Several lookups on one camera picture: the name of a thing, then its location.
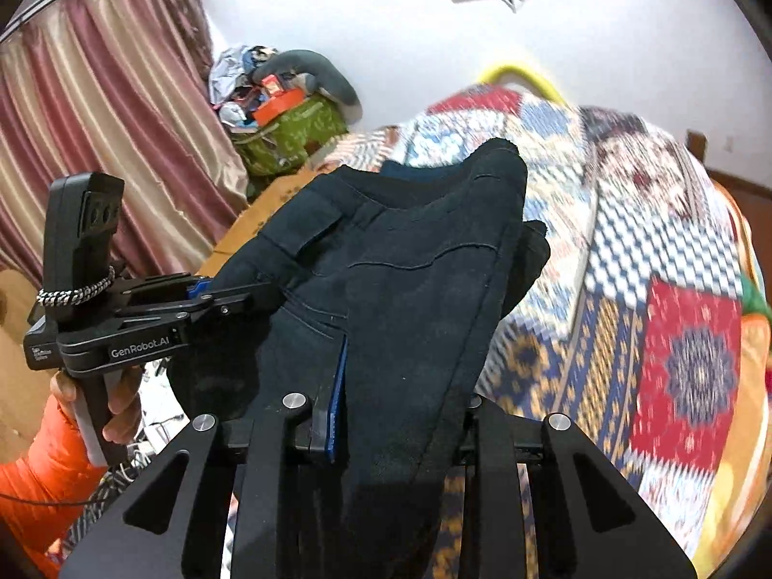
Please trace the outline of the orange jacket sleeve forearm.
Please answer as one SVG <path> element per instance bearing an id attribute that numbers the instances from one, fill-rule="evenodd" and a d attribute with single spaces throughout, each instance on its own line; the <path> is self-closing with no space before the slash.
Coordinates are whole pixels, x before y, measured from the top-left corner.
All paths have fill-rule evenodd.
<path id="1" fill-rule="evenodd" d="M 42 577 L 59 575 L 48 549 L 66 536 L 103 474 L 90 463 L 75 422 L 48 398 L 29 450 L 1 466 L 1 533 L 20 546 Z"/>

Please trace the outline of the left hand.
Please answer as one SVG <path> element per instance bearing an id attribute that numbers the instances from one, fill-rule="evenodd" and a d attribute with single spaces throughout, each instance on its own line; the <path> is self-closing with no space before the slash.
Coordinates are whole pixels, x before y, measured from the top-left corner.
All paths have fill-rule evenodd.
<path id="1" fill-rule="evenodd" d="M 122 371 L 120 379 L 109 393 L 111 420 L 102 430 L 103 437 L 115 444 L 129 444 L 138 432 L 141 418 L 141 402 L 138 396 L 144 370 L 140 366 Z M 51 395 L 59 402 L 60 409 L 70 422 L 76 422 L 73 406 L 79 396 L 79 387 L 63 371 L 57 371 L 50 380 Z"/>

